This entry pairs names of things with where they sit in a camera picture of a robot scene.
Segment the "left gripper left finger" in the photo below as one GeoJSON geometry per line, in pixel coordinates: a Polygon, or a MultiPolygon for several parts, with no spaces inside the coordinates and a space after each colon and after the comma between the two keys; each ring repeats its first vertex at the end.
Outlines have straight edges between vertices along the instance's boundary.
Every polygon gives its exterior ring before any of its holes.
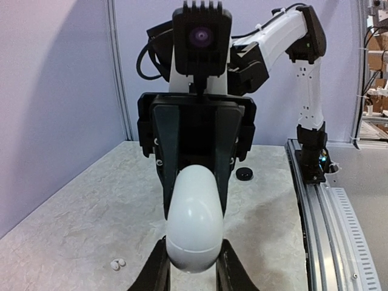
{"type": "Polygon", "coordinates": [[[127,291],[169,291],[170,287],[170,259],[166,249],[166,237],[162,237],[127,291]]]}

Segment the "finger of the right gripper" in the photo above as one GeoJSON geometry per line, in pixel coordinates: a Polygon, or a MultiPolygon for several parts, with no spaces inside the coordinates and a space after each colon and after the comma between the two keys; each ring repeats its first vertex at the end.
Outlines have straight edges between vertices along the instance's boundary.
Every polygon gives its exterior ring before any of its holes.
{"type": "Polygon", "coordinates": [[[152,118],[158,142],[155,152],[157,172],[163,187],[164,216],[167,219],[178,172],[179,108],[175,105],[156,105],[152,118]]]}
{"type": "Polygon", "coordinates": [[[222,215],[225,215],[231,166],[234,165],[235,143],[239,133],[242,112],[238,106],[220,107],[215,115],[215,167],[222,215]]]}

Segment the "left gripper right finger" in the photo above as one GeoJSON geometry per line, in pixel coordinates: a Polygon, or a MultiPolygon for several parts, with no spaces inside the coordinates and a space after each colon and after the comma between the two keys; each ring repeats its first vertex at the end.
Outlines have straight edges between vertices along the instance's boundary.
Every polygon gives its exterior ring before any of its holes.
{"type": "Polygon", "coordinates": [[[221,251],[216,260],[216,290],[259,291],[228,239],[223,239],[221,251]]]}

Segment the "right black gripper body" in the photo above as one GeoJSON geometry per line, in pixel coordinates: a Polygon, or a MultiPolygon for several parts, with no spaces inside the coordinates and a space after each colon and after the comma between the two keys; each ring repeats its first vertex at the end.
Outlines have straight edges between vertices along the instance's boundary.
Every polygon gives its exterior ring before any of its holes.
{"type": "Polygon", "coordinates": [[[253,142],[256,104],[252,98],[230,95],[208,95],[203,102],[208,109],[202,114],[199,110],[201,103],[195,95],[151,92],[142,94],[138,100],[138,133],[143,154],[148,157],[155,146],[156,134],[152,123],[152,107],[157,104],[172,104],[183,106],[180,114],[183,125],[179,129],[181,154],[210,158],[215,152],[215,122],[212,120],[215,107],[218,103],[231,104],[233,102],[244,109],[237,142],[237,156],[244,159],[253,142]]]}

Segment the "white earbud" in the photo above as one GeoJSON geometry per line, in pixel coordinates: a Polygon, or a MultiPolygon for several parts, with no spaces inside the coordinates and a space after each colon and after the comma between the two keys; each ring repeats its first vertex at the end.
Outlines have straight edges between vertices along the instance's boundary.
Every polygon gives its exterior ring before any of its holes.
{"type": "Polygon", "coordinates": [[[123,259],[119,259],[118,260],[118,264],[121,266],[121,267],[124,267],[126,265],[126,262],[123,260],[123,259]]]}
{"type": "Polygon", "coordinates": [[[119,262],[117,260],[113,260],[110,262],[110,266],[114,271],[119,271],[121,266],[119,265],[119,262]]]}

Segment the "white earbud charging case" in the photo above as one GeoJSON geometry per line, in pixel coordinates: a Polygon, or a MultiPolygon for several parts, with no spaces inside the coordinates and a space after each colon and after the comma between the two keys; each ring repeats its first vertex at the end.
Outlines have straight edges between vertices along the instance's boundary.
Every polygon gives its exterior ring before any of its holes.
{"type": "Polygon", "coordinates": [[[223,241],[223,214],[216,179],[192,165],[176,177],[167,217],[166,249],[172,264],[186,273],[214,265],[223,241]]]}

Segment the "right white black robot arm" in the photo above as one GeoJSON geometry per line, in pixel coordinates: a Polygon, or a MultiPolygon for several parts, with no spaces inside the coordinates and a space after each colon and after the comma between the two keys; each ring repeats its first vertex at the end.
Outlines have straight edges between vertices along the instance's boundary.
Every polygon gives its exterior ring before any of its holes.
{"type": "Polygon", "coordinates": [[[201,165],[215,176],[222,208],[236,161],[253,142],[256,105],[250,97],[287,54],[295,69],[301,105],[297,152],[306,184],[324,182],[327,133],[321,102],[320,65],[326,54],[323,27],[311,5],[296,3],[244,35],[231,34],[232,15],[220,2],[185,2],[170,21],[147,31],[136,60],[138,75],[148,55],[167,92],[143,93],[138,100],[139,143],[154,155],[168,212],[176,177],[201,165]]]}

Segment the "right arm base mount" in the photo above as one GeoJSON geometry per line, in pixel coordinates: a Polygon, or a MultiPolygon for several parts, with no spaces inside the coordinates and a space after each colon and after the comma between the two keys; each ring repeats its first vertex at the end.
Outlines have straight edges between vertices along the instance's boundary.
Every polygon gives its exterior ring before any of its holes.
{"type": "Polygon", "coordinates": [[[295,150],[304,184],[319,184],[326,182],[326,174],[334,174],[339,171],[338,163],[331,160],[327,147],[320,153],[306,149],[295,150]]]}

